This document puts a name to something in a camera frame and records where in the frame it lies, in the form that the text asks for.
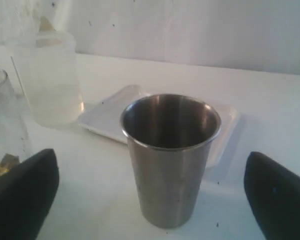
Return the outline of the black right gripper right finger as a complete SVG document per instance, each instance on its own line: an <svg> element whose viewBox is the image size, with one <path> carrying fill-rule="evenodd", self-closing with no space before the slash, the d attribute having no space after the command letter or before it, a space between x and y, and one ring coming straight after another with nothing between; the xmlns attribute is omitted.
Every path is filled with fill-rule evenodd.
<svg viewBox="0 0 300 240"><path fill-rule="evenodd" d="M267 240L300 240L300 176L267 155L252 151L243 186Z"/></svg>

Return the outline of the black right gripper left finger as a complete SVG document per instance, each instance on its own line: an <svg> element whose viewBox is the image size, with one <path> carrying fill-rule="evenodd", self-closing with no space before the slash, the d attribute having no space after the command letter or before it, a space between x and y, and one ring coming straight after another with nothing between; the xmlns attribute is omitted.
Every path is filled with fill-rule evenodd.
<svg viewBox="0 0 300 240"><path fill-rule="evenodd" d="M59 167L52 148L0 176L0 240L35 240L58 187Z"/></svg>

